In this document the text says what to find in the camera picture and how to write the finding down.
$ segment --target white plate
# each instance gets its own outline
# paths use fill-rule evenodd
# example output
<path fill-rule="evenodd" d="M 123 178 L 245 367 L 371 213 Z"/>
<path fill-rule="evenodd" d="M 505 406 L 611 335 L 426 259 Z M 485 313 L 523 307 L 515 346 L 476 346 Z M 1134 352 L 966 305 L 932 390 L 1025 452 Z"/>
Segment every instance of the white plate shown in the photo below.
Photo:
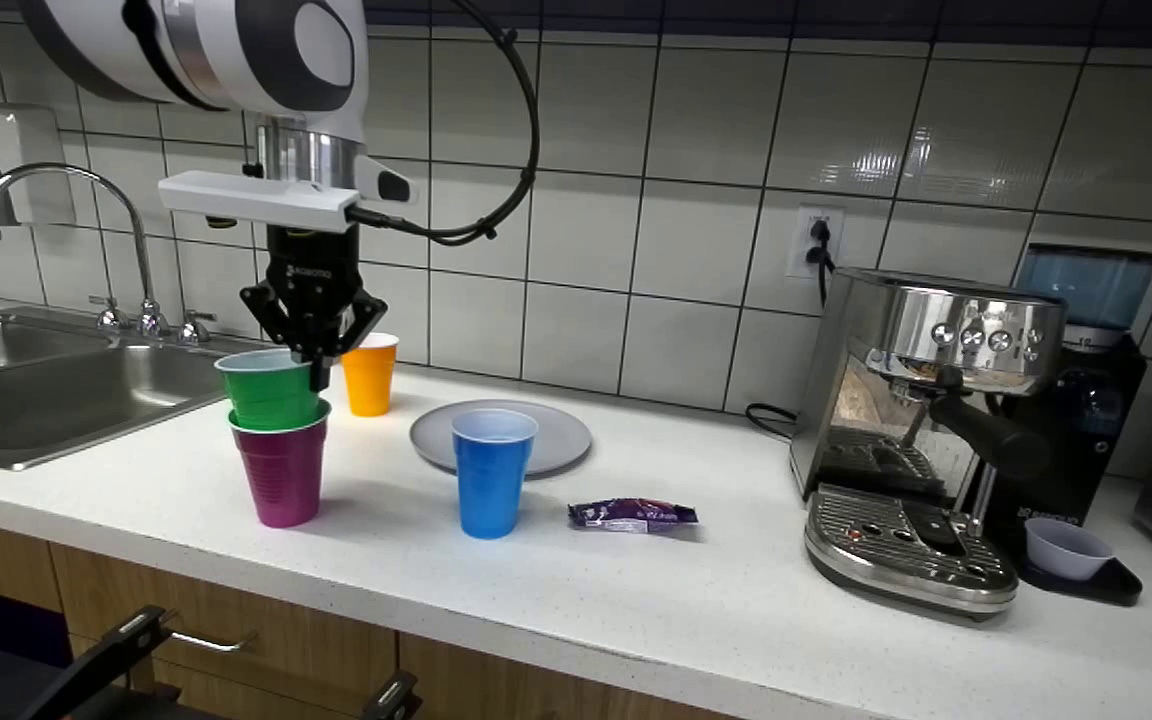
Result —
<path fill-rule="evenodd" d="M 466 398 L 466 405 L 430 406 L 410 425 L 409 434 L 424 464 L 457 472 L 450 421 L 457 410 L 466 410 L 466 406 L 513 406 L 513 410 L 526 410 L 538 425 L 530 439 L 526 475 L 564 472 L 580 464 L 590 446 L 587 427 L 573 410 L 558 410 L 549 405 L 523 405 L 523 398 Z"/>

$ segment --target blue cup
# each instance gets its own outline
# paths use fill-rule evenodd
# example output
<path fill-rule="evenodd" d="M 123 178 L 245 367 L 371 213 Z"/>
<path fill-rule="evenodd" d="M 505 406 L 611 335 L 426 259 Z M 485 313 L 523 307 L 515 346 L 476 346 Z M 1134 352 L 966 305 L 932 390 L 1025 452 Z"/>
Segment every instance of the blue cup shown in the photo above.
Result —
<path fill-rule="evenodd" d="M 450 421 L 464 537 L 497 539 L 520 521 L 535 421 L 513 406 L 470 406 Z"/>

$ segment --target white countertop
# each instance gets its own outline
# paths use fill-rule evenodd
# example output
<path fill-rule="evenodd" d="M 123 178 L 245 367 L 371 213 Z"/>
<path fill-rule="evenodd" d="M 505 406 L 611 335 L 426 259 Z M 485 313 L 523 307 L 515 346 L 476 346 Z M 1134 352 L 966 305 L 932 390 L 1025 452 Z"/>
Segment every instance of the white countertop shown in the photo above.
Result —
<path fill-rule="evenodd" d="M 1134 608 L 1020 588 L 989 624 L 876 602 L 805 554 L 786 446 L 723 416 L 396 375 L 396 410 L 354 421 L 340 380 L 322 515 L 260 526 L 222 405 L 0 472 L 0 526 L 417 632 L 732 717 L 1152 717 L 1152 539 L 1128 491 L 1092 526 L 1142 580 Z M 580 416 L 597 452 L 523 491 L 507 539 L 457 526 L 457 485 L 409 425 L 450 398 L 520 395 Z M 564 505 L 660 497 L 701 539 L 573 533 Z"/>

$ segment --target stainless steel sink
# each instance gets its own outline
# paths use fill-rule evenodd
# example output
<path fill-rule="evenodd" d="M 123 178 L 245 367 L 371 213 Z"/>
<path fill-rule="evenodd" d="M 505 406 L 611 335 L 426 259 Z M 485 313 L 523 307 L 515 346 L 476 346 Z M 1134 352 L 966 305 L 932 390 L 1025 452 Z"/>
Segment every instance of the stainless steel sink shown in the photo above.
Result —
<path fill-rule="evenodd" d="M 82 320 L 0 313 L 0 367 L 99 352 L 105 335 Z"/>
<path fill-rule="evenodd" d="M 0 367 L 0 467 L 29 467 L 218 398 L 210 361 L 123 344 Z"/>

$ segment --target orange cup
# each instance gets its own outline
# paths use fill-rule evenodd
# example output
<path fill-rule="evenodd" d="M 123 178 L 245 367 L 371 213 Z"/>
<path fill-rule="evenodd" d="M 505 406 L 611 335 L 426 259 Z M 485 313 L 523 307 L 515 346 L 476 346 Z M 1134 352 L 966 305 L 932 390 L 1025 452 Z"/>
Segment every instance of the orange cup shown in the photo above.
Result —
<path fill-rule="evenodd" d="M 371 330 L 358 346 L 340 356 L 346 410 L 382 416 L 390 405 L 390 363 L 399 361 L 399 340 Z"/>

